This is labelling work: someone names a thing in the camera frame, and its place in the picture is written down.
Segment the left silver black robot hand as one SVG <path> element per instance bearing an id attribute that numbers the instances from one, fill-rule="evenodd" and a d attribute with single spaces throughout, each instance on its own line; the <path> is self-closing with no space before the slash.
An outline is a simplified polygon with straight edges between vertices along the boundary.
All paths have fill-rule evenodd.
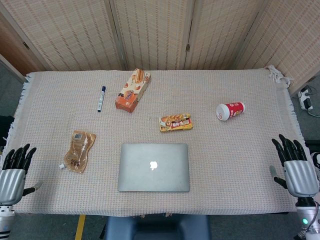
<path id="1" fill-rule="evenodd" d="M 6 155 L 0 171 L 0 205 L 13 206 L 20 202 L 22 197 L 37 191 L 43 184 L 37 182 L 34 186 L 25 188 L 31 160 L 36 148 L 29 149 L 30 144 L 12 149 Z"/>

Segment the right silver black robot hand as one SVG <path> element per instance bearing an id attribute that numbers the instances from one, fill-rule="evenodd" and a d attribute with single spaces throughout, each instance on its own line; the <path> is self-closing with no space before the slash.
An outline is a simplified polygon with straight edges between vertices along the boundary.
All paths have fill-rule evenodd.
<path id="1" fill-rule="evenodd" d="M 273 180 L 296 198 L 313 198 L 319 192 L 317 176 L 312 164 L 308 161 L 302 144 L 279 135 L 280 141 L 272 139 L 280 160 L 284 178 L 277 174 L 275 166 L 269 171 Z"/>

